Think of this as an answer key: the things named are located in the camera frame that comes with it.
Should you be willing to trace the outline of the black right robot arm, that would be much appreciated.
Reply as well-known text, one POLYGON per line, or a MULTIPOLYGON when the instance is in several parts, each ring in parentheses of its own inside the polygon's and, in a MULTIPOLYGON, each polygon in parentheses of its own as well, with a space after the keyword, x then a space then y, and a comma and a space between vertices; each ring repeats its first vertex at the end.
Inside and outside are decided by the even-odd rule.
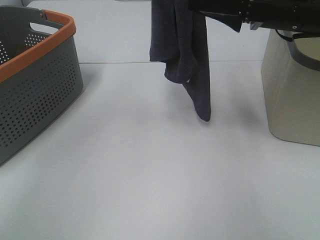
POLYGON ((243 23, 259 28, 318 34, 318 0, 190 0, 191 11, 240 32, 243 23))

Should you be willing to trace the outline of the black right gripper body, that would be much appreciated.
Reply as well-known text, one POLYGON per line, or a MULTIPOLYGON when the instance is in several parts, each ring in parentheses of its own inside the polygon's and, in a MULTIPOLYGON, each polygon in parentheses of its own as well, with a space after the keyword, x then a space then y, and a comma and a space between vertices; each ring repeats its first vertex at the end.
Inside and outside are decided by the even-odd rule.
POLYGON ((189 0, 188 8, 239 33, 246 18, 248 0, 189 0))

